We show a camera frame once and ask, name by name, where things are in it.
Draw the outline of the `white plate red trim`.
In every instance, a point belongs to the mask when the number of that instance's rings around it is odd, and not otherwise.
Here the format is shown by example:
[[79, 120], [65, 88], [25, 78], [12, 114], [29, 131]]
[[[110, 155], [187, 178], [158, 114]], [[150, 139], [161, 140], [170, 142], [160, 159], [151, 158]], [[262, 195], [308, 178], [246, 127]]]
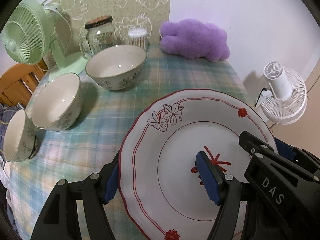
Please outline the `white plate red trim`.
[[239, 181], [251, 156], [239, 145], [247, 131], [276, 144], [247, 104], [210, 89], [173, 92], [144, 110], [119, 153], [120, 194], [147, 239], [206, 239], [219, 208], [207, 195], [195, 161], [203, 151]]

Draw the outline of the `floral ceramic bowl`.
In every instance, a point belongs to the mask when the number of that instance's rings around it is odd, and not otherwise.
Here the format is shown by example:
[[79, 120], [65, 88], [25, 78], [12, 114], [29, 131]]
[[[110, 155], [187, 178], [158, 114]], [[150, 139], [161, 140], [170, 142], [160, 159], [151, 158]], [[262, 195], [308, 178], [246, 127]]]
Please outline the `floral ceramic bowl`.
[[31, 118], [39, 129], [64, 131], [75, 123], [81, 109], [80, 77], [66, 73], [51, 81], [37, 96]]
[[100, 87], [121, 90], [135, 84], [147, 54], [133, 45], [117, 45], [94, 55], [86, 64], [86, 74]]
[[15, 113], [10, 120], [4, 136], [4, 157], [7, 162], [22, 162], [31, 159], [37, 149], [33, 122], [25, 110]]

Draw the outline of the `white standing fan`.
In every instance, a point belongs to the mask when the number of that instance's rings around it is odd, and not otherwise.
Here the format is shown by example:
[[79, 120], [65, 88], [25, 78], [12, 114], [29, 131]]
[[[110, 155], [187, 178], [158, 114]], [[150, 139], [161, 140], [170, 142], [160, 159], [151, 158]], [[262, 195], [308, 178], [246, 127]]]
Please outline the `white standing fan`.
[[279, 62], [270, 62], [264, 67], [267, 87], [259, 93], [255, 107], [275, 124], [290, 125], [304, 114], [307, 90], [303, 78], [293, 69]]

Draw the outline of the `plaid tablecloth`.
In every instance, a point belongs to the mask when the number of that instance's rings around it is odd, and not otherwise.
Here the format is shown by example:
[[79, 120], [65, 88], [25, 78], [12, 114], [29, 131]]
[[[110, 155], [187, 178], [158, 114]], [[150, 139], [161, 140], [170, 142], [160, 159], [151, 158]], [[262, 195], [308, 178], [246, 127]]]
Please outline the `plaid tablecloth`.
[[61, 132], [38, 130], [36, 155], [5, 166], [9, 204], [22, 239], [31, 237], [56, 182], [83, 180], [111, 162], [136, 117], [155, 100], [177, 90], [209, 88], [249, 101], [230, 61], [187, 60], [167, 55], [157, 45], [149, 46], [144, 69], [132, 87], [109, 91], [86, 73], [80, 79], [83, 106], [76, 122]]

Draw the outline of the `purple plush pillow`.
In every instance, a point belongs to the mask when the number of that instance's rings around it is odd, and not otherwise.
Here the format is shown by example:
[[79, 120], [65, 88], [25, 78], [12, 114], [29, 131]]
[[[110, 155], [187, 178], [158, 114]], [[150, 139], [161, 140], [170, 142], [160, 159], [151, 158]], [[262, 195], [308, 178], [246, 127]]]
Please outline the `purple plush pillow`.
[[161, 50], [186, 59], [205, 58], [210, 62], [229, 58], [227, 33], [212, 23], [195, 19], [166, 21], [159, 29]]

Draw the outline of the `blue plaid cloth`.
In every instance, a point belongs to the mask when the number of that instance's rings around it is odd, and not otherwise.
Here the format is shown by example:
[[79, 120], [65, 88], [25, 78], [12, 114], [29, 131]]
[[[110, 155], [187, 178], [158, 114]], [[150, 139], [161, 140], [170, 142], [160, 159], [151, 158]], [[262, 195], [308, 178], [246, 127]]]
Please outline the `blue plaid cloth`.
[[19, 110], [16, 106], [9, 107], [6, 104], [0, 104], [0, 133], [1, 133], [1, 155], [3, 155], [4, 137], [10, 120]]

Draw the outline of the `wooden chair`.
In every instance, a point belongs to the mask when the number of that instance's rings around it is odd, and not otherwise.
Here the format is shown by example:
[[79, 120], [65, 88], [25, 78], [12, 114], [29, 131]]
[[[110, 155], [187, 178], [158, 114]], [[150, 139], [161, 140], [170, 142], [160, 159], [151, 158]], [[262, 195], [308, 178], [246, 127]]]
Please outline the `wooden chair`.
[[18, 63], [9, 68], [1, 76], [1, 103], [8, 106], [21, 103], [26, 107], [47, 70], [43, 60], [34, 65]]

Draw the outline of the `cotton swab container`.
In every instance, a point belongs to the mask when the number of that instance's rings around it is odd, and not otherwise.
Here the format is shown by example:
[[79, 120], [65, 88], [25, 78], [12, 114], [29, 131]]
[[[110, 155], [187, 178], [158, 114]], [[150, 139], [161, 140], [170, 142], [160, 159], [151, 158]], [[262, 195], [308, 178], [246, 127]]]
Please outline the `cotton swab container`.
[[148, 48], [148, 31], [145, 28], [130, 29], [127, 32], [130, 45], [138, 46], [147, 51]]

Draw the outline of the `glass jar black lid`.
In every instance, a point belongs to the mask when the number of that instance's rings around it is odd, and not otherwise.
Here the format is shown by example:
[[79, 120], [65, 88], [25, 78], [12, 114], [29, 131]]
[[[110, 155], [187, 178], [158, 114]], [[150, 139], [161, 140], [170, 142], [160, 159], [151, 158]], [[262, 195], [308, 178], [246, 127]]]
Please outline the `glass jar black lid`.
[[87, 33], [80, 39], [79, 43], [84, 59], [89, 60], [100, 51], [117, 44], [112, 21], [113, 17], [106, 15], [85, 23], [84, 28]]

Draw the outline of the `green desk fan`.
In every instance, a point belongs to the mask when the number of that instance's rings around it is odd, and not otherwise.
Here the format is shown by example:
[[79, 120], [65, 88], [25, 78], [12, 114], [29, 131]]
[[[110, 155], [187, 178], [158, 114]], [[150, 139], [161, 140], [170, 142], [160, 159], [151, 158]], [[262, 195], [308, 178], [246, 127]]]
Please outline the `green desk fan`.
[[7, 54], [16, 62], [37, 64], [51, 52], [56, 66], [48, 80], [66, 74], [80, 74], [87, 63], [80, 52], [65, 56], [55, 31], [59, 19], [65, 20], [59, 3], [42, 6], [35, 0], [23, 0], [13, 11], [2, 32], [1, 41]]

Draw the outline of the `green patterned wall mat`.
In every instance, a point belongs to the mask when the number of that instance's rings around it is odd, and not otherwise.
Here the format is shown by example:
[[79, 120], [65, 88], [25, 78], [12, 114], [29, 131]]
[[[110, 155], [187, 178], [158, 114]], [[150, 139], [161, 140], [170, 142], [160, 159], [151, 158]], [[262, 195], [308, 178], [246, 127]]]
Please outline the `green patterned wall mat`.
[[170, 0], [54, 0], [62, 8], [67, 20], [58, 22], [65, 55], [78, 52], [80, 38], [86, 35], [85, 23], [110, 15], [119, 44], [127, 44], [127, 32], [133, 28], [145, 28], [148, 43], [158, 44], [159, 29], [169, 19]]

